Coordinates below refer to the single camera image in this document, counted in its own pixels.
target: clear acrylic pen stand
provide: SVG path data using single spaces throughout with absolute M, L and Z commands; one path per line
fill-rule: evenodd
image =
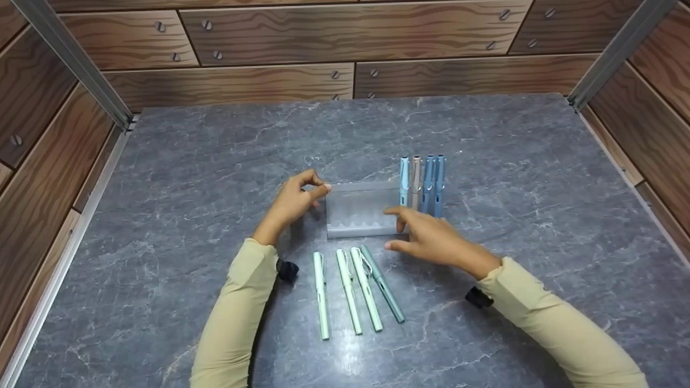
M 399 204 L 399 182 L 334 184 L 326 196 L 328 238 L 395 235 L 397 216 L 383 210 Z

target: pen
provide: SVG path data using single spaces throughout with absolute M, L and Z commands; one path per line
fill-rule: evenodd
M 381 331 L 384 329 L 384 325 L 381 323 L 379 311 L 376 308 L 376 303 L 374 303 L 374 295 L 371 295 L 369 278 L 364 271 L 364 255 L 362 255 L 362 252 L 356 246 L 350 248 L 350 255 L 352 256 L 352 262 L 355 263 L 357 279 L 359 279 L 359 286 L 362 288 L 362 293 L 364 294 L 364 301 L 366 302 L 366 308 L 369 310 L 371 322 L 374 324 L 374 331 Z
M 410 158 L 400 158 L 400 206 L 407 206 L 407 190 L 410 188 Z
M 429 212 L 429 202 L 431 199 L 431 191 L 433 190 L 433 178 L 435 175 L 435 158 L 433 155 L 426 157 L 426 164 L 424 165 L 424 191 L 422 192 L 422 213 Z
M 420 208 L 420 178 L 422 175 L 422 158 L 415 156 L 412 158 L 412 208 Z
M 319 252 L 314 252 L 314 274 L 316 275 L 316 298 L 319 302 L 321 339 L 328 340 L 328 314 L 326 312 L 326 278 L 324 277 L 324 256 Z
M 402 313 L 400 306 L 397 305 L 397 301 L 395 300 L 395 297 L 393 297 L 393 293 L 391 293 L 391 290 L 388 288 L 388 284 L 384 279 L 384 274 L 381 272 L 378 264 L 376 264 L 376 261 L 371 256 L 371 252 L 369 252 L 369 249 L 366 247 L 366 245 L 360 245 L 359 249 L 364 254 L 364 259 L 366 260 L 365 262 L 371 269 L 371 277 L 374 278 L 374 281 L 376 284 L 378 284 L 381 292 L 384 294 L 384 298 L 386 298 L 386 302 L 388 302 L 395 319 L 398 323 L 405 322 L 405 315 Z
M 441 212 L 443 209 L 443 189 L 446 185 L 444 176 L 444 164 L 446 162 L 446 157 L 443 155 L 438 155 L 436 157 L 436 200 L 434 201 L 434 211 L 433 216 L 436 218 L 441 218 Z
M 343 288 L 345 288 L 345 297 L 347 298 L 347 305 L 350 309 L 350 317 L 352 318 L 352 325 L 355 328 L 355 334 L 362 334 L 362 326 L 359 325 L 359 315 L 357 315 L 357 307 L 355 306 L 355 296 L 352 294 L 352 274 L 347 265 L 345 251 L 338 249 L 335 252 L 335 257 L 338 259 L 340 279 L 343 281 Z

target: beige pen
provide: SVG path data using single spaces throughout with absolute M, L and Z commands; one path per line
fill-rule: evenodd
M 420 182 L 422 175 L 422 158 L 415 156 L 412 158 L 412 204 L 411 208 L 419 210 L 420 205 L 420 190 L 422 190 L 422 183 Z

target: light blue pen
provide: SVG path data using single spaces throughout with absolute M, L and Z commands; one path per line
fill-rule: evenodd
M 410 158 L 400 158 L 400 206 L 407 206 L 407 190 L 410 189 Z
M 444 164 L 446 163 L 446 157 L 443 155 L 438 155 L 436 157 L 436 201 L 434 202 L 433 216 L 436 218 L 441 218 L 441 212 L 443 209 L 443 189 L 446 187 L 445 176 L 444 176 Z
M 436 158 L 433 155 L 426 157 L 426 164 L 424 165 L 424 188 L 422 191 L 422 213 L 429 212 L 429 202 L 433 201 L 433 179 L 436 176 Z

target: long sleeve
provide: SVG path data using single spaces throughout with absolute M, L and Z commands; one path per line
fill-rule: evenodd
M 555 358 L 576 388 L 647 388 L 625 350 L 511 258 L 479 286 L 503 316 Z
M 244 388 L 252 345 L 277 275 L 272 246 L 244 240 L 199 340 L 192 388 Z

